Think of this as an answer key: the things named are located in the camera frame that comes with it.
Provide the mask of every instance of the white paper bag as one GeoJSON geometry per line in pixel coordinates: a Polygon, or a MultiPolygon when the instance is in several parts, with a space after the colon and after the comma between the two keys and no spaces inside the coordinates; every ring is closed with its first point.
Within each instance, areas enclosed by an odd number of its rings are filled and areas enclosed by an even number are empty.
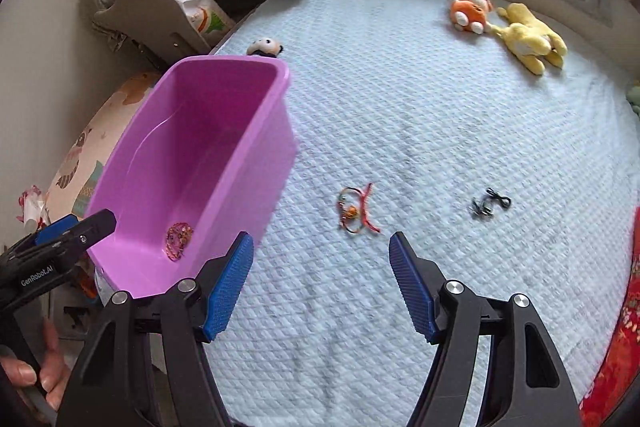
{"type": "Polygon", "coordinates": [[[207,41],[215,46],[236,24],[214,0],[176,0],[191,25],[207,41]]]}

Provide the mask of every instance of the red fabric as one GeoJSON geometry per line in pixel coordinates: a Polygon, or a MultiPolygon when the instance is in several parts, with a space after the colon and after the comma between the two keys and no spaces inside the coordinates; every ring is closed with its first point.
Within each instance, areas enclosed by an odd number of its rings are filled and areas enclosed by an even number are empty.
{"type": "Polygon", "coordinates": [[[636,210],[631,276],[607,356],[580,403],[583,427],[600,427],[640,368],[640,208],[636,210]]]}

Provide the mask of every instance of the panda plush toy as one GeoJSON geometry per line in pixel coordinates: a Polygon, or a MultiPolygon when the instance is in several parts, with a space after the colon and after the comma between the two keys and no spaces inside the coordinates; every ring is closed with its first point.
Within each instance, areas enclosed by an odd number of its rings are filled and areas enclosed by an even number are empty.
{"type": "Polygon", "coordinates": [[[263,37],[253,42],[247,49],[247,55],[260,55],[260,57],[276,58],[284,47],[277,40],[270,37],[263,37]]]}

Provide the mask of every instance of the metal screw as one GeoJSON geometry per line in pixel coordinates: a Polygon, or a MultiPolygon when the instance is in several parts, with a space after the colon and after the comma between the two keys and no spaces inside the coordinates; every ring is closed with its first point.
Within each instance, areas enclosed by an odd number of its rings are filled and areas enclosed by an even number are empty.
{"type": "Polygon", "coordinates": [[[513,302],[516,303],[516,306],[520,306],[521,308],[526,308],[529,306],[529,298],[522,293],[518,293],[514,298],[513,302]]]}
{"type": "Polygon", "coordinates": [[[465,285],[459,281],[449,281],[447,283],[447,291],[453,293],[453,295],[459,295],[465,290],[465,285]]]}
{"type": "Polygon", "coordinates": [[[182,293],[189,293],[196,287],[196,282],[193,279],[182,279],[178,282],[178,290],[182,293]]]}
{"type": "Polygon", "coordinates": [[[114,304],[124,304],[127,299],[127,292],[116,292],[111,296],[111,302],[114,304]]]}

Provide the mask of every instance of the bed sheet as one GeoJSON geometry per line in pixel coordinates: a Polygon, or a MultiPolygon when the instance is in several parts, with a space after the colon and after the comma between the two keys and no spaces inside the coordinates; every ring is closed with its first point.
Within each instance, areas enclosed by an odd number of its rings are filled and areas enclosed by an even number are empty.
{"type": "MultiPolygon", "coordinates": [[[[219,51],[283,42],[300,142],[228,328],[207,346],[230,414],[248,425],[406,424],[435,348],[414,331],[388,265],[397,230],[478,295],[526,293],[578,399],[596,375],[638,203],[630,79],[553,21],[570,52],[564,70],[537,78],[492,36],[455,31],[444,5],[268,0],[219,51]],[[382,233],[352,236],[338,229],[336,196],[367,182],[382,233]],[[472,219],[470,200],[487,187],[513,205],[472,219]]],[[[465,426],[488,346],[481,339],[465,426]]]]}

